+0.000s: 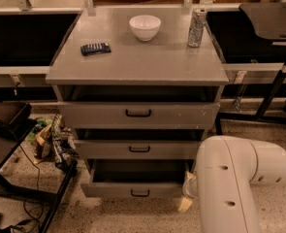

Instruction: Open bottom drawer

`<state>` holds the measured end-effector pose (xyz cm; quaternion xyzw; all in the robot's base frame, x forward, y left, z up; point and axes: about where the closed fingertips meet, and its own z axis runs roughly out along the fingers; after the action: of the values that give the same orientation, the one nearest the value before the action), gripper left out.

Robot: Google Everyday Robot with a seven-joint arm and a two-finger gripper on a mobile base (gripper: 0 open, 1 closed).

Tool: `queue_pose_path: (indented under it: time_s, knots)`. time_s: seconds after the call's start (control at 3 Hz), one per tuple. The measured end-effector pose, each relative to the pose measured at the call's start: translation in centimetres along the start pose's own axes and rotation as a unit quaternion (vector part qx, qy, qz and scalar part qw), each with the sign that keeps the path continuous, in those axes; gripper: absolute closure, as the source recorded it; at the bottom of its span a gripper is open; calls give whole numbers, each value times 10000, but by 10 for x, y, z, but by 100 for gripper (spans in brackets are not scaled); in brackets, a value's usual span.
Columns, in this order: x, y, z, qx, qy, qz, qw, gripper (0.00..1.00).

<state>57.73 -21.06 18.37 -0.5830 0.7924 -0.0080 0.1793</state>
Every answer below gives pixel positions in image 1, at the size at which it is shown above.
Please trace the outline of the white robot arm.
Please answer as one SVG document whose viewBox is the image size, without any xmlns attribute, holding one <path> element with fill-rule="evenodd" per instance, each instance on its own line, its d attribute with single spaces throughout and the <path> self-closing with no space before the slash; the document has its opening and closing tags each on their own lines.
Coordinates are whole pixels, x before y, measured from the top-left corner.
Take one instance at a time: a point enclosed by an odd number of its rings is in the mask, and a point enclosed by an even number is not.
<svg viewBox="0 0 286 233">
<path fill-rule="evenodd" d="M 202 233 L 262 233 L 250 186 L 286 182 L 286 150 L 232 136 L 202 141 L 179 209 L 199 200 Z"/>
</svg>

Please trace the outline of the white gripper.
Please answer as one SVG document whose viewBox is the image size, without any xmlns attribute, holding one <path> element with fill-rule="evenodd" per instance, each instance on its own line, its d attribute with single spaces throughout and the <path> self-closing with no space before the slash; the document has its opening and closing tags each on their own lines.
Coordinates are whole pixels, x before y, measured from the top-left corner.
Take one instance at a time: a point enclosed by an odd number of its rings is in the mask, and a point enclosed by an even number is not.
<svg viewBox="0 0 286 233">
<path fill-rule="evenodd" d="M 180 199 L 177 210 L 184 213 L 191 207 L 193 203 L 191 199 L 196 199 L 198 197 L 197 177 L 194 174 L 190 172 L 186 173 L 182 186 L 182 193 L 185 197 Z"/>
</svg>

